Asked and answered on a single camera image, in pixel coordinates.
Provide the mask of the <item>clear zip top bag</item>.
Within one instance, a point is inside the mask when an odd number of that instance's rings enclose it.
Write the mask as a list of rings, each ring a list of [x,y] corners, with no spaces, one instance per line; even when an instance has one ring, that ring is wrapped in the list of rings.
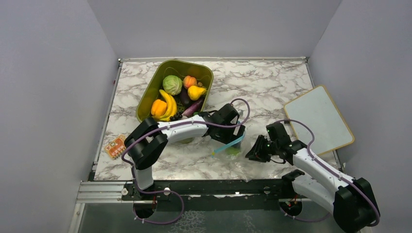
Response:
[[[224,144],[211,139],[209,142],[211,177],[247,182],[254,179],[279,179],[281,171],[277,170],[275,163],[261,163],[245,157],[261,134],[266,134],[264,125],[258,125],[257,129],[247,126],[243,140],[220,151],[217,149],[223,147]]]

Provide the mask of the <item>dark fake grape bunch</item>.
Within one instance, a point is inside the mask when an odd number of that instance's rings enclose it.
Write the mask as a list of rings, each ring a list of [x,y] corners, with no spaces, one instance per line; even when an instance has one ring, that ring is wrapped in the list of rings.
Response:
[[[177,121],[177,120],[181,120],[183,118],[182,115],[183,112],[179,111],[177,112],[175,115],[170,117],[170,121]]]

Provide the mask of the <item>yellow fake lemon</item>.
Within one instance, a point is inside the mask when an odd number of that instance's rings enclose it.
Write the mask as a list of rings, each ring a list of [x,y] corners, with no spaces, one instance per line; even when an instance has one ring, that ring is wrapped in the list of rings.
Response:
[[[200,97],[202,97],[206,93],[207,93],[207,89],[204,87],[198,87],[198,86],[193,85],[188,88],[188,96],[193,101],[198,100]]]

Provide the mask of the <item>dark fake eggplant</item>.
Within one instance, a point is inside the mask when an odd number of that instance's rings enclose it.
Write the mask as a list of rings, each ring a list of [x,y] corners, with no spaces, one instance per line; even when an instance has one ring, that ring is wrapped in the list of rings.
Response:
[[[190,99],[188,92],[185,88],[181,89],[178,94],[179,100],[184,107],[190,107],[192,105],[192,100]]]

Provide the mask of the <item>orange fake peach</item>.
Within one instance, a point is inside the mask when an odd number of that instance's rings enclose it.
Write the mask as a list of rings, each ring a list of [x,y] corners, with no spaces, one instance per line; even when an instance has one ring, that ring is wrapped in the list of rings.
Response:
[[[192,86],[198,86],[198,81],[197,81],[197,79],[196,79],[195,77],[192,77],[192,76],[186,76],[186,77],[183,79],[183,87],[184,87],[185,89],[189,89],[189,88],[192,87]]]

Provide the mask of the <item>green fake cabbage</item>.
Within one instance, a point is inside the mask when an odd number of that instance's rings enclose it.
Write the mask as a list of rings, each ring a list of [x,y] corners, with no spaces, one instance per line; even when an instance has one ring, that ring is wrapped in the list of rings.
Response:
[[[181,92],[182,85],[183,81],[175,75],[168,75],[163,80],[163,90],[173,96]]]

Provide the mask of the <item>green fake lime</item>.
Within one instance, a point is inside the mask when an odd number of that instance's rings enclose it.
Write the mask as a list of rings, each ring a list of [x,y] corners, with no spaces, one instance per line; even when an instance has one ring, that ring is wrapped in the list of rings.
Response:
[[[241,154],[241,148],[228,147],[228,148],[225,149],[225,153],[226,153],[228,156],[237,157],[238,155]]]

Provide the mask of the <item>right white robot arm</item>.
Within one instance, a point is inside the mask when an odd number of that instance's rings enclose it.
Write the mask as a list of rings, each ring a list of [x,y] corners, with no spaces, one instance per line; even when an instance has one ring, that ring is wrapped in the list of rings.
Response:
[[[278,156],[297,169],[282,177],[281,193],[291,198],[305,196],[322,206],[333,216],[346,233],[355,233],[364,227],[380,222],[380,212],[370,183],[364,178],[355,179],[335,169],[308,144],[291,141],[283,120],[266,126],[269,138],[259,135],[246,158],[256,162],[269,162]]]

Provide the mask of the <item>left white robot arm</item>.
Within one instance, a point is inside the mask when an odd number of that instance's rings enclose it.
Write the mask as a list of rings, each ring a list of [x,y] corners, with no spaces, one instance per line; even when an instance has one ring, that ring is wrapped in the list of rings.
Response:
[[[200,112],[173,122],[157,122],[153,117],[145,119],[124,140],[126,150],[122,155],[131,158],[128,163],[136,184],[134,193],[143,200],[152,195],[152,166],[168,144],[205,136],[229,146],[238,143],[245,132],[239,117],[238,111],[228,103],[212,113]]]

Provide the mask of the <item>purple fake eggplant in bin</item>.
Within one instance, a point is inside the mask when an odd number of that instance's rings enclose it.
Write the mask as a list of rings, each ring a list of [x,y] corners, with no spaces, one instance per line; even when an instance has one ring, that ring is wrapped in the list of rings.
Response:
[[[193,116],[193,114],[197,111],[199,111],[203,104],[204,104],[205,99],[204,98],[200,98],[198,100],[196,100],[189,108],[187,108],[183,113],[182,116],[184,117],[191,117]]]

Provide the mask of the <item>yellow fake banana bunch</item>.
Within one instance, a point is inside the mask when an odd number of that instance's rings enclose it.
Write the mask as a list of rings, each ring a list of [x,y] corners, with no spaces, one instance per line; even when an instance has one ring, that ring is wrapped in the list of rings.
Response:
[[[170,117],[175,115],[177,113],[177,103],[175,99],[173,98],[172,95],[166,93],[164,90],[159,90],[159,93],[162,97],[161,100],[167,103],[167,111],[166,113],[161,116],[161,117],[154,117],[152,116],[156,121],[170,121]]]

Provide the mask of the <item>orange fake bell pepper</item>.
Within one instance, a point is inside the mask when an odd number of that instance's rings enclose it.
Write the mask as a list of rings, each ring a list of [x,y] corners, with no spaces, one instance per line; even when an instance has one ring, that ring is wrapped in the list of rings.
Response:
[[[161,117],[167,111],[167,103],[163,100],[157,99],[153,102],[151,107],[151,115],[154,117]]]

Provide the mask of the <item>olive green plastic bin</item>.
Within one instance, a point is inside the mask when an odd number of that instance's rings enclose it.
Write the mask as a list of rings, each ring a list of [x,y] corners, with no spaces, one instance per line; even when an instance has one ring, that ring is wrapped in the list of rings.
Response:
[[[168,75],[175,75],[181,79],[189,75],[201,82],[207,89],[205,101],[200,108],[201,111],[204,110],[214,80],[212,70],[204,65],[172,59],[161,63],[150,80],[136,108],[136,118],[139,122],[151,116],[152,103],[161,97],[159,90],[163,88],[163,79]]]

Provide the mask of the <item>white board with yellow rim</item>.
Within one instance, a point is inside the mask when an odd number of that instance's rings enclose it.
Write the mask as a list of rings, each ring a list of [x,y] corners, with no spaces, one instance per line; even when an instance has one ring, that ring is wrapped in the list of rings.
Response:
[[[355,137],[324,85],[284,105],[289,119],[305,124],[314,134],[311,150],[322,155],[352,144]]]

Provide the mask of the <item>orange snack packet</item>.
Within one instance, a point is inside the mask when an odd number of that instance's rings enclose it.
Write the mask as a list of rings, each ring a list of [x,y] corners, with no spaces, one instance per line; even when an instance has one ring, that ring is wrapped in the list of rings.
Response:
[[[104,150],[109,155],[110,159],[117,159],[126,150],[126,146],[124,145],[125,139],[126,137],[123,134],[120,134],[104,146]]]

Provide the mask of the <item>black mounting rail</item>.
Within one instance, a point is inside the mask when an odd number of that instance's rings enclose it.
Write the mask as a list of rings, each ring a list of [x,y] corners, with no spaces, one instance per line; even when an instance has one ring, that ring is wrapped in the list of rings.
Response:
[[[162,212],[275,210],[281,201],[300,201],[282,179],[243,180],[159,180],[145,193],[132,182],[124,184],[121,200],[137,208]]]

